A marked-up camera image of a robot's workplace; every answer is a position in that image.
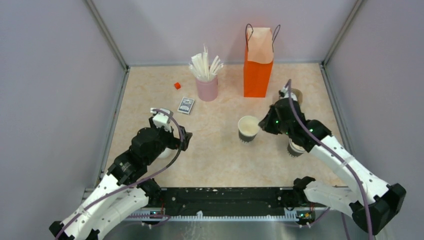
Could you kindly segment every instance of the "orange paper bag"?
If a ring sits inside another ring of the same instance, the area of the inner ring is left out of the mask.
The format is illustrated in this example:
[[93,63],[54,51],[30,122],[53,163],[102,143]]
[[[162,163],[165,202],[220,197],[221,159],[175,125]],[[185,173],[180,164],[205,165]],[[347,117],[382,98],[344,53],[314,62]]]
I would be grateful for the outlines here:
[[243,68],[244,97],[246,98],[264,98],[267,94],[274,64],[274,41],[280,27],[278,25],[273,34],[269,27],[246,25]]

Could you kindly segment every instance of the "beige table surface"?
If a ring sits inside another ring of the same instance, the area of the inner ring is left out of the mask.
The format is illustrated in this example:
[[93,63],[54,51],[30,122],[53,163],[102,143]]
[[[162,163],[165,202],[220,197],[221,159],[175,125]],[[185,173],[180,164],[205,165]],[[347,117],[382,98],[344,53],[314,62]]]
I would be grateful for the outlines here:
[[[303,92],[301,109],[306,118],[320,120],[341,142],[317,63],[275,64],[265,98],[243,97],[243,65],[226,65],[218,75],[218,97],[211,102],[198,98],[188,66],[131,67],[106,167],[128,149],[139,129],[149,126],[150,108],[155,107],[174,111],[178,124],[193,133],[187,151],[155,177],[161,187],[289,187],[304,176],[344,186],[314,156],[289,156],[286,135],[260,131],[250,144],[239,141],[239,119],[252,115],[262,120],[288,79]],[[176,82],[182,86],[179,90],[174,88]],[[177,112],[182,97],[195,99],[191,115]],[[161,169],[173,155],[156,159],[147,174]]]

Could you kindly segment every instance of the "table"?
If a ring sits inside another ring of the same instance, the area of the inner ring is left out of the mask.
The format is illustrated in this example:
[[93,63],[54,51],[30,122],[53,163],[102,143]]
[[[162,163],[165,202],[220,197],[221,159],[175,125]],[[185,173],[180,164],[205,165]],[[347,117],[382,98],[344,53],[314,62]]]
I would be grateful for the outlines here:
[[[193,133],[187,151],[155,177],[161,187],[290,187],[294,179],[304,176],[344,186],[314,156],[289,156],[286,135],[260,131],[250,144],[239,141],[239,119],[245,115],[263,119],[288,79],[303,92],[301,109],[306,118],[321,121],[341,142],[318,63],[274,64],[265,98],[243,97],[243,65],[225,65],[218,75],[218,97],[211,102],[198,98],[186,65],[131,67],[106,168],[128,149],[139,129],[149,126],[154,107],[174,111],[178,124]],[[176,82],[181,84],[178,90]],[[191,115],[177,112],[182,97],[195,99]],[[173,155],[156,159],[144,176],[163,168]]]

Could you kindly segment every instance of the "bag handle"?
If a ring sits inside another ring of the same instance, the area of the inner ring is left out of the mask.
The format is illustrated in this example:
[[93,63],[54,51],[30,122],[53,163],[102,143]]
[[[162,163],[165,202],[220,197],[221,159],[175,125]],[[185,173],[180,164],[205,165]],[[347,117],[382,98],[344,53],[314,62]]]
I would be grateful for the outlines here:
[[[249,39],[248,39],[248,26],[250,25],[250,27],[252,28],[252,33],[250,34],[250,36],[249,36]],[[253,35],[253,27],[252,27],[252,25],[250,24],[250,23],[248,23],[247,25],[246,25],[246,30],[244,30],[244,36],[245,36],[245,38],[246,38],[246,47],[247,47],[247,51],[249,52],[249,40],[251,39],[251,37],[252,37],[252,35]]]
[[280,32],[280,28],[281,28],[281,24],[278,24],[278,26],[274,29],[274,32],[272,33],[272,52],[274,52],[274,41],[276,40],[277,35]]

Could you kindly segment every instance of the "pink container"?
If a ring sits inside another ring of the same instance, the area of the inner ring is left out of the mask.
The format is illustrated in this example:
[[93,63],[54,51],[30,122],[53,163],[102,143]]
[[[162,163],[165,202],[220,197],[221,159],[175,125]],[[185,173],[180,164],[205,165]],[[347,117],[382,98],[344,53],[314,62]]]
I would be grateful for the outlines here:
[[203,82],[196,78],[197,95],[205,102],[213,101],[218,96],[218,76],[212,81]]

